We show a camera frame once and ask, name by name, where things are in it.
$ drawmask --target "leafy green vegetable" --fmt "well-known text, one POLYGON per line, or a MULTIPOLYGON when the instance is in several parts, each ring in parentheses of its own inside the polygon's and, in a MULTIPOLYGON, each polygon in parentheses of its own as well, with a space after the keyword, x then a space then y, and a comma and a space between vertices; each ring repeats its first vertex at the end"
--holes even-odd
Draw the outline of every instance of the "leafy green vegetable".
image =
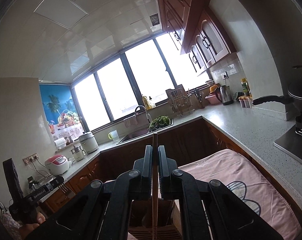
POLYGON ((149 132, 154 132, 158 129, 167 127, 170 125, 170 122, 171 120, 168 116, 158 116, 150 123, 149 132))

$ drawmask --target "human hand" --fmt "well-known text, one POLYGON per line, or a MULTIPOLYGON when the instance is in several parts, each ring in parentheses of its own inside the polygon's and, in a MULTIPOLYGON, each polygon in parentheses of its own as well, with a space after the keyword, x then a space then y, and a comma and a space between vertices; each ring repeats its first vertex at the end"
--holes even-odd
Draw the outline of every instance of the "human hand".
POLYGON ((37 222, 35 224, 25 224, 19 228, 19 233, 21 235, 22 240, 24 240, 28 234, 30 234, 33 230, 35 230, 40 224, 42 224, 46 220, 45 216, 40 212, 37 214, 37 222))

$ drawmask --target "kitchen sink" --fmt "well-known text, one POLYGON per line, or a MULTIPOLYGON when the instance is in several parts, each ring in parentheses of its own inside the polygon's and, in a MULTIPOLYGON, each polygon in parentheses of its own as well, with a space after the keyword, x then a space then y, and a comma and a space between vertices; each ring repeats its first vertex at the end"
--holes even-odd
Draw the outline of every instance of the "kitchen sink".
MULTIPOLYGON (((173 119, 171 119, 171 124, 169 124, 169 125, 166 126, 166 127, 169 127, 169 126, 171 126, 171 125, 173 125, 173 119)), ((143 135, 145 135, 145 134, 147 134, 147 133, 150 133, 150 134, 151 134, 151 133, 154 133, 154 132, 161 131, 161 130, 164 129, 164 128, 160 128, 160 129, 158 129, 158 130, 156 130, 156 131, 153 131, 153 132, 149 132, 149 128, 141 129, 141 130, 139 130, 139 131, 136 131, 136 132, 133 132, 133 133, 128 134, 128 135, 125 136, 121 141, 119 141, 117 144, 123 143, 123 142, 126 142, 126 141, 129 141, 129 140, 132 140, 132 139, 135 139, 135 138, 140 137, 140 136, 143 136, 143 135)))

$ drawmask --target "electrical outlet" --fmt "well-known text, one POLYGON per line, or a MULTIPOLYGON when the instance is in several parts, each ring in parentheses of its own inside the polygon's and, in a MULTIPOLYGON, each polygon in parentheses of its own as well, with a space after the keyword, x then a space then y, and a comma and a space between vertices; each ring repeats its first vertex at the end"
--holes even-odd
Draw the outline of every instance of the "electrical outlet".
POLYGON ((39 158, 38 154, 35 153, 33 155, 28 156, 27 158, 23 158, 22 161, 24 162, 24 165, 28 165, 29 163, 34 162, 39 158))
POLYGON ((223 72, 222 74, 221 74, 221 76, 222 76, 222 79, 227 79, 227 78, 229 78, 229 75, 228 75, 228 73, 225 71, 225 72, 223 72))

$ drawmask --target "faucet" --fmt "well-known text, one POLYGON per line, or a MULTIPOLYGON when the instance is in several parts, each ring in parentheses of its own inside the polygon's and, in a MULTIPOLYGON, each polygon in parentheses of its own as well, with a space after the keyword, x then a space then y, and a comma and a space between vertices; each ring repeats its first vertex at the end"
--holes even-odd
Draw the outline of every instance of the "faucet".
POLYGON ((144 111, 145 111, 146 114, 147 114, 147 119, 148 119, 149 123, 151 123, 151 122, 152 122, 152 118, 151 118, 150 114, 148 113, 147 109, 145 108, 145 106, 137 106, 137 107, 135 108, 135 110, 134 110, 135 116, 137 116, 137 109, 138 109, 138 108, 143 108, 143 109, 144 109, 144 111))

